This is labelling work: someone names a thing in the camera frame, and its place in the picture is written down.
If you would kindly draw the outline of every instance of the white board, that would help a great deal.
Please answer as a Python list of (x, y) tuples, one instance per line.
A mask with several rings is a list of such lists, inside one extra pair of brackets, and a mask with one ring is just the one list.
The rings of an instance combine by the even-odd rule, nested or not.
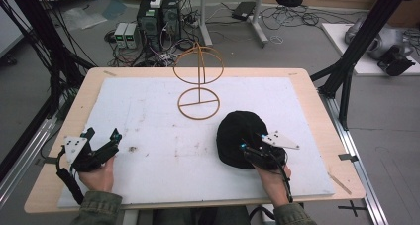
[[(108, 142), (114, 128), (122, 133), (113, 192), (123, 196), (123, 204), (265, 198), (254, 169), (232, 168), (218, 158), (217, 128), (235, 110), (257, 113), (269, 131), (279, 130), (300, 145), (299, 151), (287, 150), (295, 197), (334, 194), (288, 78), (222, 77), (207, 85), (219, 96), (220, 110), (201, 121), (184, 117), (176, 105), (191, 87), (175, 77), (104, 81), (85, 129), (96, 131), (92, 148)], [(76, 205), (65, 188), (58, 206)]]
[[(324, 32), (341, 55), (346, 51), (348, 46), (344, 41), (345, 33), (352, 25), (353, 24), (322, 24)], [(408, 56), (407, 59), (416, 64), (409, 67), (400, 76), (420, 75), (420, 64), (411, 56)], [(388, 76), (379, 68), (379, 66), (377, 66), (377, 60), (371, 58), (368, 54), (364, 54), (356, 64), (355, 74), (359, 76)]]

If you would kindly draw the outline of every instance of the table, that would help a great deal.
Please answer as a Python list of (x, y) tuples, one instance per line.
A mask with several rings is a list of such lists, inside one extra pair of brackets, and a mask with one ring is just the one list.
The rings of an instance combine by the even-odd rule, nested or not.
[[(253, 27), (254, 31), (256, 32), (257, 36), (260, 39), (262, 48), (265, 46), (266, 43), (268, 43), (268, 38), (266, 37), (265, 33), (263, 32), (262, 27), (260, 26), (258, 19), (261, 12), (261, 5), (263, 0), (256, 0), (256, 8), (254, 11), (253, 16), (248, 17), (248, 21), (251, 23), (251, 26)], [(209, 32), (207, 30), (206, 26), (206, 12), (205, 12), (205, 5), (206, 0), (201, 0), (200, 7), (201, 7), (201, 17), (199, 20), (199, 27), (201, 31), (201, 35), (203, 37), (204, 45), (207, 47), (212, 47), (213, 43), (211, 41)]]
[[(344, 37), (348, 29), (353, 24), (327, 24), (323, 23), (321, 28), (324, 30), (327, 37), (331, 40), (336, 47), (337, 51), (342, 55), (348, 44), (344, 41)], [(408, 60), (415, 63), (409, 67), (400, 76), (420, 75), (420, 64), (412, 57), (408, 56)], [(355, 66), (355, 75), (357, 76), (388, 76), (379, 66), (378, 60), (373, 59), (368, 54), (364, 54)]]
[[(216, 75), (220, 69), (207, 68), (208, 75)], [(183, 75), (195, 76), (196, 68), (183, 68)], [(338, 137), (334, 126), (325, 110), (319, 95), (304, 69), (298, 68), (225, 68), (222, 77), (288, 77), (293, 84), (302, 110), (307, 119), (312, 135), (330, 175), (336, 193), (327, 196), (310, 196), (296, 201), (362, 199), (365, 190), (359, 180), (353, 164), (350, 161), (341, 161), (338, 155), (346, 151)], [(65, 122), (58, 133), (57, 140), (52, 146), (51, 157), (55, 157), (59, 150), (62, 138), (65, 135), (79, 135), (93, 108), (102, 82), (108, 77), (174, 77), (171, 68), (93, 68), (87, 74), (85, 81), (67, 115)], [(54, 165), (44, 165), (39, 178), (25, 204), (28, 213), (62, 212), (74, 209), (59, 209), (56, 207), (61, 196), (63, 183), (55, 175)], [(189, 204), (146, 204), (124, 205), (124, 209), (143, 209), (181, 206), (216, 206), (232, 204), (264, 204), (269, 203), (266, 198), (250, 201), (213, 201), (192, 202)]]

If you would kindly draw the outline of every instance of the black cloth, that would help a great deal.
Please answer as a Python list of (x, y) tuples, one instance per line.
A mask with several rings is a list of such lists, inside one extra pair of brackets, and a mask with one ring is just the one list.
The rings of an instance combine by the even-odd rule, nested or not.
[(239, 169), (253, 169), (244, 158), (240, 145), (246, 143), (257, 149), (262, 143), (261, 135), (267, 135), (265, 122), (255, 113), (235, 111), (229, 113), (217, 130), (217, 151), (220, 160)]

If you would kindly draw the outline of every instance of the tape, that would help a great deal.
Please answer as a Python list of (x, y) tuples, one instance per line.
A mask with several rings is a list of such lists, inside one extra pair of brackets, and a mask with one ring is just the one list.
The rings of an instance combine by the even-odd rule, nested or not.
[(359, 158), (357, 156), (352, 156), (350, 154), (340, 154), (339, 158), (340, 158), (341, 161), (350, 160), (350, 162), (352, 162), (352, 163), (359, 160)]

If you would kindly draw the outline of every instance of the desk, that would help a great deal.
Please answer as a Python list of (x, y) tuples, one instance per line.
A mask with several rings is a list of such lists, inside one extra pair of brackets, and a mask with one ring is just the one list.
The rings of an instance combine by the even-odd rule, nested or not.
[[(259, 19), (259, 15), (261, 12), (261, 5), (262, 5), (262, 1), (263, 0), (256, 0), (256, 8), (254, 11), (254, 16), (257, 16), (256, 18), (254, 18), (254, 16), (249, 16), (248, 17), (248, 21), (250, 21), (251, 26), (253, 27), (254, 31), (256, 32), (257, 36), (259, 37), (261, 43), (262, 43), (262, 48), (265, 46), (266, 43), (268, 43), (268, 38), (266, 37), (265, 33), (263, 32), (262, 27), (260, 26), (258, 19)], [(200, 31), (201, 31), (201, 35), (203, 36), (203, 41), (204, 41), (204, 45), (207, 47), (212, 47), (213, 43), (211, 41), (209, 32), (207, 30), (206, 27), (206, 12), (205, 12), (205, 7), (206, 7), (206, 0), (201, 0), (200, 2), (200, 7), (201, 7), (201, 17), (200, 17), (200, 21), (199, 21), (199, 27), (200, 27)]]
[[(194, 77), (196, 68), (183, 68), (182, 75)], [(219, 69), (207, 68), (208, 75), (217, 75)], [(278, 68), (226, 68), (222, 77), (288, 77), (293, 84), (309, 128), (318, 145), (318, 149), (326, 169), (331, 177), (336, 193), (328, 196), (311, 196), (296, 201), (362, 199), (365, 190), (350, 161), (341, 161), (338, 157), (346, 151), (338, 137), (334, 126), (317, 94), (317, 91), (303, 69)], [(68, 113), (61, 131), (58, 133), (50, 156), (55, 157), (65, 135), (79, 135), (92, 110), (102, 82), (108, 77), (174, 77), (171, 68), (93, 68), (89, 71), (82, 87)], [(58, 209), (56, 207), (61, 196), (63, 183), (55, 175), (54, 165), (44, 165), (39, 178), (25, 204), (28, 213), (61, 212), (74, 209)], [(212, 201), (189, 204), (149, 204), (142, 206), (125, 205), (125, 209), (142, 209), (180, 206), (216, 206), (231, 204), (264, 204), (267, 199), (253, 201)]]

